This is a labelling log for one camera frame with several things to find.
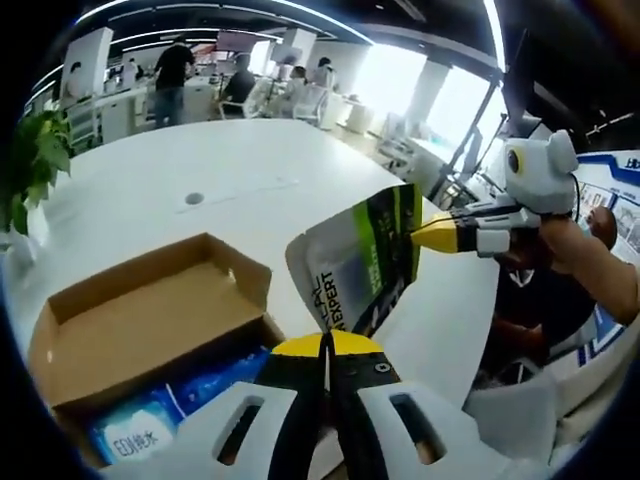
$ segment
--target person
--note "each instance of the person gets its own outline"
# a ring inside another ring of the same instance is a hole
[[[611,250],[618,236],[616,219],[608,208],[597,207],[582,232]],[[481,362],[490,375],[521,357],[542,366],[550,349],[577,332],[595,307],[594,297],[561,262],[536,266],[535,248],[497,258],[496,308]]]
[[[138,73],[138,65],[135,58],[130,58],[122,71],[123,88],[132,88],[136,84],[136,75]]]
[[[336,85],[336,73],[331,65],[331,59],[322,57],[318,62],[318,68],[311,77],[310,83],[319,87],[326,88],[329,91],[333,90]]]
[[[220,94],[220,98],[214,102],[214,110],[224,102],[244,103],[249,97],[249,93],[256,84],[256,79],[249,71],[249,61],[251,57],[246,54],[236,57],[236,73],[233,74],[227,87]],[[237,105],[222,105],[225,115],[242,115],[242,107]]]
[[[620,325],[640,313],[639,269],[623,262],[597,237],[584,235],[570,219],[551,218],[540,227],[540,239],[554,261],[571,274]]]
[[[70,107],[86,96],[82,88],[82,62],[74,62],[62,90],[63,107]]]
[[[136,72],[136,82],[142,80],[142,78],[144,78],[144,70],[140,65],[138,65],[138,71]]]
[[[183,37],[177,37],[173,45],[162,52],[155,67],[156,97],[155,117],[156,128],[168,125],[179,125],[182,120],[184,103],[184,82],[187,69],[195,64],[193,53],[184,43]]]
[[[302,99],[307,84],[307,69],[294,67],[282,95],[274,98],[269,109],[278,117],[293,117],[293,107]]]

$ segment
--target blue package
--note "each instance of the blue package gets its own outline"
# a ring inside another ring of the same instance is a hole
[[[189,416],[234,383],[253,382],[268,356],[269,350],[260,347],[245,358],[218,365],[184,382],[172,384],[171,389],[178,407],[185,416]]]
[[[142,460],[171,444],[183,418],[169,386],[165,385],[96,421],[89,437],[110,465]]]

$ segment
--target open cardboard box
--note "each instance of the open cardboard box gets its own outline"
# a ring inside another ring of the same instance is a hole
[[[86,435],[96,415],[196,366],[280,343],[266,312],[270,280],[267,267],[203,234],[49,298],[29,368],[85,460],[104,466]]]

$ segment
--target desk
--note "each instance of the desk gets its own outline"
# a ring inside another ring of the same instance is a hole
[[[400,183],[341,141],[294,120],[205,122],[142,133],[74,158],[72,169],[73,177],[59,178],[44,205],[47,248],[26,274],[8,269],[12,321],[23,350],[49,295],[206,231],[273,270],[268,309],[286,336],[318,331],[289,275],[288,243]],[[185,208],[191,192],[203,193],[205,202]],[[425,218],[437,212],[428,202],[424,210]],[[491,260],[422,251],[417,282],[378,332],[404,379],[424,381],[462,406],[489,332],[497,279]]]

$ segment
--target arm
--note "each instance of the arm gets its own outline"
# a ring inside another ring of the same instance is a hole
[[[222,94],[220,94],[220,98],[218,99],[218,102],[226,102],[227,100],[229,100],[230,98],[233,98],[233,93],[237,90],[236,88],[236,83],[237,83],[237,74],[234,74],[231,79],[229,80],[229,83],[227,84],[227,86],[225,87],[225,89],[222,91]]]
[[[540,235],[557,261],[618,323],[633,322],[640,311],[633,265],[615,257],[597,238],[586,237],[570,220],[549,220],[540,227]]]
[[[187,50],[187,77],[192,77],[195,72],[196,58],[193,56],[193,52],[185,47]]]
[[[158,59],[158,63],[156,63],[156,68],[153,69],[154,73],[158,73],[160,71],[160,69],[162,68],[162,66],[164,65],[164,54],[167,51],[165,50],[164,52],[162,52],[162,55],[160,55],[160,58]]]
[[[536,363],[544,363],[549,355],[542,327],[527,328],[515,325],[508,320],[495,318],[491,324],[494,335],[502,338],[502,341],[509,345],[517,356],[527,357]]]

